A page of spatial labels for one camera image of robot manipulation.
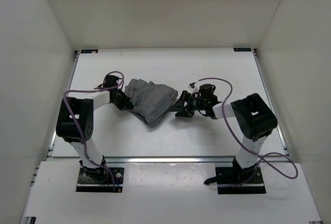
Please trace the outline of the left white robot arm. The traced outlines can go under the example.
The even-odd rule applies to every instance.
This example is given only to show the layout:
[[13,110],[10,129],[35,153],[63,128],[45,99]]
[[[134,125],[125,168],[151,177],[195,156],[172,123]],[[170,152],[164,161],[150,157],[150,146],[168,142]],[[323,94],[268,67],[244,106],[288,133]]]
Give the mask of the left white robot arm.
[[133,109],[130,98],[117,86],[90,91],[68,90],[63,95],[56,123],[57,136],[75,149],[81,166],[90,169],[91,177],[98,182],[108,177],[108,168],[92,138],[94,111],[108,104],[121,111]]

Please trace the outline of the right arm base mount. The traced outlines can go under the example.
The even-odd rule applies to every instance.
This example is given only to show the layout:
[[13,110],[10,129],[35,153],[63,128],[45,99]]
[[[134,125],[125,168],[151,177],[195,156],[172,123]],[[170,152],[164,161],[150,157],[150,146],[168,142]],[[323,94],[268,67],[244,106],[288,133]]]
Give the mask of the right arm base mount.
[[219,195],[266,194],[261,168],[240,172],[234,167],[216,167],[216,175],[204,181],[205,185],[216,184]]

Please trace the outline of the grey pleated skirt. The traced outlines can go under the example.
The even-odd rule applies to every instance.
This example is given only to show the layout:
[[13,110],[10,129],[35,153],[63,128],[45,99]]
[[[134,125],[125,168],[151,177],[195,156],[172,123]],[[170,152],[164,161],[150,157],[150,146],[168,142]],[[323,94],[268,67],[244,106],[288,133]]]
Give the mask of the grey pleated skirt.
[[152,126],[174,105],[178,91],[165,84],[131,79],[125,86],[125,95],[133,105],[129,111],[147,126]]

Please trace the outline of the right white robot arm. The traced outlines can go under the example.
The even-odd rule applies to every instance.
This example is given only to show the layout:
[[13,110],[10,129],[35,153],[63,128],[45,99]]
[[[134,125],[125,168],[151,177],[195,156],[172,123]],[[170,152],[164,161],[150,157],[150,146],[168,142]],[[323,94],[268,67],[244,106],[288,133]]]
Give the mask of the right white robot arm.
[[174,112],[176,117],[185,118],[192,118],[196,111],[213,120],[235,118],[243,139],[239,142],[241,148],[233,160],[232,178],[243,183],[250,178],[250,169],[258,163],[262,145],[277,127],[277,119],[257,93],[223,103],[214,94],[214,86],[209,84],[208,87],[193,94],[183,91],[169,111]]

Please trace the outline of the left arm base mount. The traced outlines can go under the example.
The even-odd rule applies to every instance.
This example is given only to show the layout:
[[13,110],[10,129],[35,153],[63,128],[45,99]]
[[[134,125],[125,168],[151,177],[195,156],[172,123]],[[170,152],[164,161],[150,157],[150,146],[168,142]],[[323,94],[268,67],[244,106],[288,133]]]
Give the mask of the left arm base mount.
[[103,168],[87,168],[80,163],[80,170],[77,179],[76,192],[103,192],[121,193],[123,191],[123,181],[125,168],[109,167],[114,180],[109,175],[108,170]]

